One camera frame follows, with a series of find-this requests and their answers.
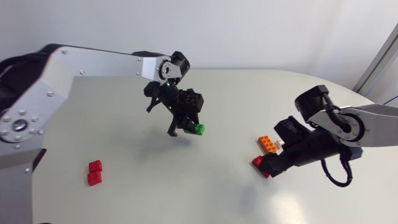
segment green lego brick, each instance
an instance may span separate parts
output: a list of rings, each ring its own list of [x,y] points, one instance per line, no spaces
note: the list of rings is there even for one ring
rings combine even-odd
[[[195,124],[195,130],[197,131],[197,135],[203,135],[203,133],[205,132],[205,125],[204,124]],[[189,131],[184,130],[185,133],[188,134],[193,134]]]

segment robotic arm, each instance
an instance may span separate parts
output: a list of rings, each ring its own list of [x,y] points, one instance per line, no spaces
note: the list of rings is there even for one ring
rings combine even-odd
[[[398,108],[384,105],[339,108],[330,100],[326,86],[320,85],[295,100],[298,111],[314,130],[301,125],[293,116],[279,122],[275,131],[285,142],[280,155],[267,154],[259,170],[275,177],[292,166],[321,160],[326,176],[337,186],[352,181],[349,161],[360,158],[360,147],[396,146]],[[340,154],[347,181],[335,180],[328,172],[325,158]]]
[[[0,62],[0,223],[32,223],[32,172],[46,152],[44,127],[68,98],[75,76],[132,76],[151,82],[147,111],[163,103],[172,113],[168,133],[192,134],[199,125],[201,94],[179,90],[190,68],[180,52],[122,54],[50,44]]]

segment orange lego brick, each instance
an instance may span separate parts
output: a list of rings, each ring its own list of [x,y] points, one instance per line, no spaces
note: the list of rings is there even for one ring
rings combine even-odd
[[[259,143],[266,154],[276,153],[277,148],[268,136],[259,137]]]

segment table surface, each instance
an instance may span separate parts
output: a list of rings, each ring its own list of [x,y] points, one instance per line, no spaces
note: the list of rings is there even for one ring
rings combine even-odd
[[[371,103],[342,86],[277,70],[192,70],[178,85],[202,93],[203,136],[167,129],[164,106],[146,113],[145,79],[79,77],[48,122],[47,154],[33,174],[35,223],[398,223],[397,147],[364,148],[353,182],[334,186],[320,162],[265,179],[251,161],[259,136],[294,99],[324,84],[339,106]],[[103,163],[89,187],[88,163]],[[330,172],[345,180],[338,156]]]

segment red lego brick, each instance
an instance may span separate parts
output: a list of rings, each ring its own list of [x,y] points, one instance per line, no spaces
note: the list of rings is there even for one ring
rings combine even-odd
[[[88,172],[102,171],[102,162],[97,160],[88,164]]]
[[[88,185],[94,186],[102,182],[102,176],[100,171],[94,171],[92,173],[87,174],[87,182]]]
[[[262,161],[262,156],[257,156],[256,158],[253,159],[253,161],[251,162],[257,169],[259,168],[259,165]],[[268,178],[269,176],[271,176],[270,174],[267,174],[265,172],[261,172],[264,177]]]

